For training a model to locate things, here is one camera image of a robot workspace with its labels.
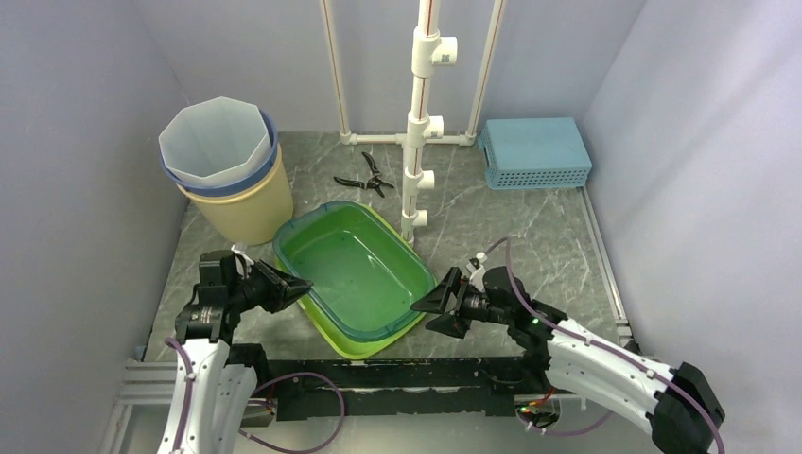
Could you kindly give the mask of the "light blue perforated basket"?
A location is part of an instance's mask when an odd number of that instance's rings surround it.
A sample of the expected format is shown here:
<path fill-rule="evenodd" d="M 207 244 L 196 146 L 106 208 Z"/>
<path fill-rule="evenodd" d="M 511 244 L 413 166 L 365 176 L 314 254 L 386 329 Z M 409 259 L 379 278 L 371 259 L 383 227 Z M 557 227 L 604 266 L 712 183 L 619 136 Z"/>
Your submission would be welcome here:
<path fill-rule="evenodd" d="M 571 117 L 490 119 L 477 144 L 494 190 L 582 187 L 592 169 Z"/>

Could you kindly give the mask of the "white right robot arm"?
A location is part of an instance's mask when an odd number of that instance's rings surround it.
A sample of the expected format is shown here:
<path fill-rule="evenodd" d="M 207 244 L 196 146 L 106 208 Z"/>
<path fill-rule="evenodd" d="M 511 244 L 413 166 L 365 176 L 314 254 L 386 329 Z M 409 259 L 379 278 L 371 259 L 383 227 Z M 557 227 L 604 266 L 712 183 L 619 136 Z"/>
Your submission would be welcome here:
<path fill-rule="evenodd" d="M 576 320 L 532 298 L 507 268 L 496 267 L 480 287 L 453 267 L 412 310 L 432 315 L 426 328 L 462 339 L 473 322 L 495 323 L 523 349 L 527 389 L 568 391 L 627 419 L 663 453 L 725 451 L 724 409 L 705 374 L 671 366 L 601 338 Z"/>

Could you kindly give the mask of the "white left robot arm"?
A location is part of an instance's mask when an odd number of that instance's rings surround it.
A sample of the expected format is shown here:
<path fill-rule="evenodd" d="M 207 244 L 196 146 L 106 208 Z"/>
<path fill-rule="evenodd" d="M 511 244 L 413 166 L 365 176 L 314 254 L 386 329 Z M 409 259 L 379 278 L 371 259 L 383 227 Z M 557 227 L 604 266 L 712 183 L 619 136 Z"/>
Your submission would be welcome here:
<path fill-rule="evenodd" d="M 235 343 L 242 315 L 277 313 L 306 296 L 309 280 L 264 260 L 217 250 L 199 261 L 199 281 L 165 340 L 177 354 L 176 376 L 161 453 L 230 453 L 251 397 L 272 381 L 264 347 Z"/>

